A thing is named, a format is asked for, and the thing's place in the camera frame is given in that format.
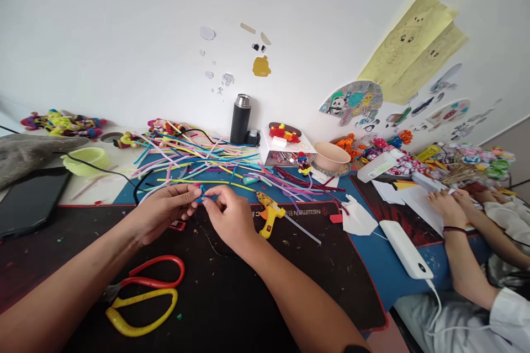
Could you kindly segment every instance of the white power bank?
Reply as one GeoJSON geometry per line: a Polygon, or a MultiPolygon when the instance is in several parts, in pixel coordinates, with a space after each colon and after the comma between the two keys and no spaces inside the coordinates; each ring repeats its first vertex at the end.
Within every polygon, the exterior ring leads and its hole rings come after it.
{"type": "Polygon", "coordinates": [[[379,222],[381,229],[386,234],[386,237],[397,257],[405,267],[405,270],[413,279],[432,279],[434,275],[431,269],[427,266],[423,257],[420,255],[409,236],[405,233],[401,225],[395,221],[381,221],[379,222]]]}

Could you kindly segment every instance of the white bottle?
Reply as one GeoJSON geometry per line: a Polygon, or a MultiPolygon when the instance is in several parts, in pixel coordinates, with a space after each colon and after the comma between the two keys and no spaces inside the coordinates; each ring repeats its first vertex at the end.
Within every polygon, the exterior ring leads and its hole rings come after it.
{"type": "Polygon", "coordinates": [[[395,166],[398,163],[398,159],[403,156],[404,154],[397,149],[383,152],[357,171],[357,177],[364,183],[370,182],[375,177],[378,177],[395,166]]]}

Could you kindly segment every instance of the cardboard box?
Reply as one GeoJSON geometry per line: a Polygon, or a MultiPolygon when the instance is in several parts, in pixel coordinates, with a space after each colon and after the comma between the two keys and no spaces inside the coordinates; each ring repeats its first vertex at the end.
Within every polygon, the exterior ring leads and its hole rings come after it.
{"type": "Polygon", "coordinates": [[[298,157],[299,152],[304,152],[308,157],[310,164],[316,156],[316,150],[309,142],[303,131],[300,131],[302,136],[299,143],[287,142],[287,147],[282,148],[272,144],[272,138],[269,135],[269,128],[266,126],[260,132],[261,141],[259,143],[259,154],[263,165],[269,167],[277,165],[279,167],[298,167],[298,163],[289,162],[289,159],[294,155],[298,157]]]}

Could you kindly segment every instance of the green eraser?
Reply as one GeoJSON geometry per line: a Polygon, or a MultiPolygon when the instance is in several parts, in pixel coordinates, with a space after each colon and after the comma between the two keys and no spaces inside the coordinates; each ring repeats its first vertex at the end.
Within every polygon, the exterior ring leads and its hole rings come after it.
{"type": "Polygon", "coordinates": [[[253,184],[253,183],[256,183],[258,182],[258,180],[256,178],[250,178],[249,176],[247,177],[244,177],[243,178],[243,184],[246,186],[246,185],[250,185],[250,184],[253,184]]]}

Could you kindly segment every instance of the forearm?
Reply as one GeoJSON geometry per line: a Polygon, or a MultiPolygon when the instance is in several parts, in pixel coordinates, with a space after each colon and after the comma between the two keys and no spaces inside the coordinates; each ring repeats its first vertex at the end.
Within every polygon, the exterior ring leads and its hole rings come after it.
{"type": "Polygon", "coordinates": [[[270,290],[302,352],[343,352],[348,345],[367,349],[341,307],[312,279],[258,237],[239,253],[270,290]]]}
{"type": "Polygon", "coordinates": [[[500,259],[520,270],[530,268],[530,258],[523,254],[486,214],[475,207],[465,208],[464,212],[500,259]]]}
{"type": "Polygon", "coordinates": [[[480,270],[464,233],[445,233],[445,247],[454,289],[486,310],[491,310],[499,291],[492,287],[480,270]]]}
{"type": "Polygon", "coordinates": [[[90,307],[138,250],[125,221],[0,316],[0,351],[59,351],[64,346],[90,307]]]}

